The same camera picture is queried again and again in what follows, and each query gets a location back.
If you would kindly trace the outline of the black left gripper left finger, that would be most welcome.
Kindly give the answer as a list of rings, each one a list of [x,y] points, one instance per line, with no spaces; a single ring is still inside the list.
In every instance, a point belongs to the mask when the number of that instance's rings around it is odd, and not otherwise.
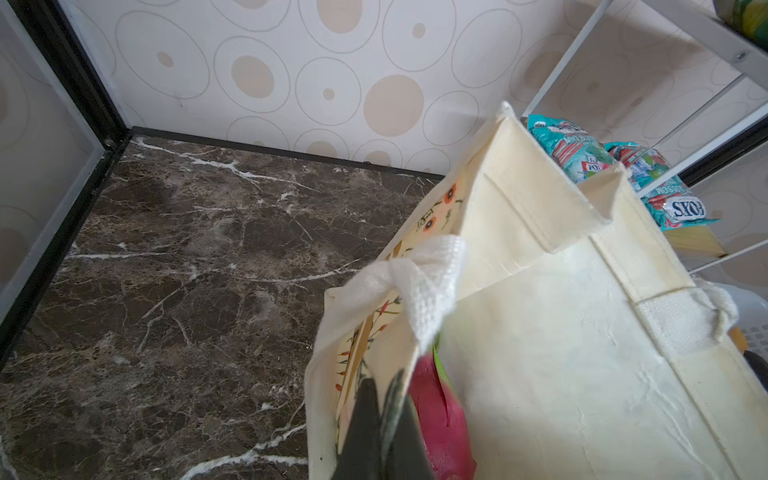
[[[381,477],[380,416],[376,384],[361,382],[347,436],[332,480],[376,480]]]

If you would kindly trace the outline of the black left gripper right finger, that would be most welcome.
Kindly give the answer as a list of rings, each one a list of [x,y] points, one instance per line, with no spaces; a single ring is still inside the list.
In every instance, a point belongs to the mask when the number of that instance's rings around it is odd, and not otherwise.
[[[381,479],[434,479],[415,406],[400,370],[385,395],[381,432]]]

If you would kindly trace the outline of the pink dragon fruit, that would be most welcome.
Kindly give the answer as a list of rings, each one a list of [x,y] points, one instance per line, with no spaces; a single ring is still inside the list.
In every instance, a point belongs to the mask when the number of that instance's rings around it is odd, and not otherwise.
[[[458,400],[439,357],[437,336],[413,371],[409,396],[436,479],[473,479],[473,459],[464,409]]]

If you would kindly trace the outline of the floral canvas grocery bag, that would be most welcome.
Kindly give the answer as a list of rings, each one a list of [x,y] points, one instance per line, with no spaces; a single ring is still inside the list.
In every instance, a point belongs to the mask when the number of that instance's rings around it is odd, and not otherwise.
[[[378,258],[329,289],[305,372],[331,479],[358,390],[440,337],[473,479],[763,479],[767,392],[738,309],[685,270],[611,166],[572,182],[507,103]]]

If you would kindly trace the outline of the green yellow snack bag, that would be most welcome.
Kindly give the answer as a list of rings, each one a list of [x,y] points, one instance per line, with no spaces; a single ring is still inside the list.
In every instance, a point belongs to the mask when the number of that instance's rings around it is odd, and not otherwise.
[[[767,49],[767,0],[714,0],[716,15],[753,43]]]

